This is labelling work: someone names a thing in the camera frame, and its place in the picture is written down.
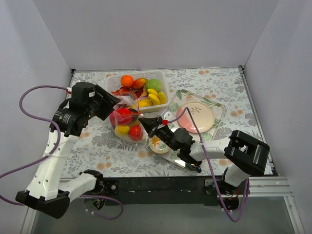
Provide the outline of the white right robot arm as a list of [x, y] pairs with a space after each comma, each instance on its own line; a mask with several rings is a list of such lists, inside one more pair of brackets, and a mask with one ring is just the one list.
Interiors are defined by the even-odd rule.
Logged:
[[265, 173], [269, 145], [240, 130], [232, 131], [228, 138], [202, 143], [195, 141], [184, 128], [172, 131], [161, 117], [141, 117], [139, 122], [148, 137], [158, 137], [190, 170], [200, 173], [204, 160], [229, 159], [232, 166], [225, 169], [215, 185], [223, 195], [233, 193], [250, 176], [263, 176]]

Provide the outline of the yellow mango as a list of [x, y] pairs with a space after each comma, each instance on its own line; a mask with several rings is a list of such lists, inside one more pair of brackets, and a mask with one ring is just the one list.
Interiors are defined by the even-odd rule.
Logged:
[[115, 135], [117, 137], [125, 137], [128, 135], [130, 127], [128, 125], [117, 125], [114, 129]]

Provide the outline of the red pomegranate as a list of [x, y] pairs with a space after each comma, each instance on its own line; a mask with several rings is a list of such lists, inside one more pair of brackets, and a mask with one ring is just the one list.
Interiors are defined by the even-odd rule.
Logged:
[[111, 113], [111, 114], [109, 115], [109, 121], [110, 121], [110, 123], [111, 123], [111, 125], [112, 125], [113, 127], [116, 126], [116, 119], [115, 119], [115, 114], [114, 114], [114, 113]]

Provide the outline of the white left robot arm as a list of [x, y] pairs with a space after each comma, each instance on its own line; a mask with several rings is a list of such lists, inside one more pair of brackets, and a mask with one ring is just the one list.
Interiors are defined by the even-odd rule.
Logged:
[[50, 120], [48, 142], [39, 167], [27, 188], [16, 195], [17, 202], [56, 219], [65, 214], [74, 199], [104, 191], [103, 175], [95, 170], [86, 170], [64, 185], [59, 182], [67, 158], [88, 121], [93, 117], [105, 120], [121, 101], [88, 82], [78, 82], [67, 92], [70, 98], [59, 105]]

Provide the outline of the clear zip top bag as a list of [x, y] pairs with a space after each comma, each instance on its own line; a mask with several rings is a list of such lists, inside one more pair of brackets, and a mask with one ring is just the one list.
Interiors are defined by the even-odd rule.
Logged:
[[145, 133], [142, 124], [139, 122], [142, 113], [136, 94], [121, 90], [112, 92], [112, 95], [120, 99], [109, 116], [115, 135], [133, 144], [142, 143], [145, 140]]

